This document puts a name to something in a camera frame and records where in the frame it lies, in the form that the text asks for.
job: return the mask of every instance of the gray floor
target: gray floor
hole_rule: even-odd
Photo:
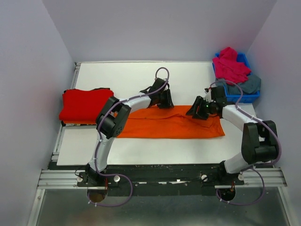
[[[253,201],[261,189],[241,188],[236,202]],[[119,202],[124,197],[107,198]],[[104,208],[88,205],[84,190],[48,190],[39,226],[287,226],[277,188],[268,188],[253,206],[231,206],[214,197],[132,197],[127,204]]]

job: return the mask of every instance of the metal frame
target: metal frame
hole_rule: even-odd
[[[71,89],[76,85],[81,63],[76,63],[74,76],[71,83]],[[60,147],[62,144],[62,137],[64,135],[65,128],[61,125],[55,147],[51,157],[51,161],[57,161]],[[269,169],[257,169],[262,175],[266,187],[278,187],[281,200],[284,205],[284,212],[288,218],[289,224],[299,225],[298,218],[296,217],[294,210],[291,207],[291,202],[287,192],[287,184],[280,168],[269,168]],[[244,185],[237,185],[236,187],[262,187],[261,179],[258,175],[248,170],[244,173]],[[228,186],[215,186],[215,188],[228,188]],[[77,176],[75,170],[42,170],[41,176],[38,182],[36,195],[32,205],[32,210],[28,220],[27,226],[34,226],[38,222],[40,209],[43,203],[43,198],[46,189],[99,189],[103,190],[104,187],[77,187]]]

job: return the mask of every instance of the pile of clothes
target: pile of clothes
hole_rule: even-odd
[[[229,95],[240,95],[238,87],[225,81],[229,80],[239,85],[244,94],[255,94],[260,90],[261,79],[251,74],[250,68],[243,62],[237,62],[237,57],[238,53],[227,47],[220,52],[218,57],[212,59],[216,80],[220,81],[217,86],[224,86]]]

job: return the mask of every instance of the gray wall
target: gray wall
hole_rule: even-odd
[[[262,78],[255,109],[274,120],[282,142],[278,163],[284,171],[301,222],[301,1],[279,0],[248,51],[253,71]]]
[[[0,225],[26,225],[74,63],[41,0],[0,3]]]
[[[202,61],[246,52],[276,0],[43,2],[75,61]]]

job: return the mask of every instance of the pink cloth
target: pink cloth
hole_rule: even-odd
[[[248,80],[247,75],[251,70],[244,63],[236,61],[237,55],[234,49],[227,47],[220,52],[219,57],[212,59],[217,79],[226,79],[235,83]]]

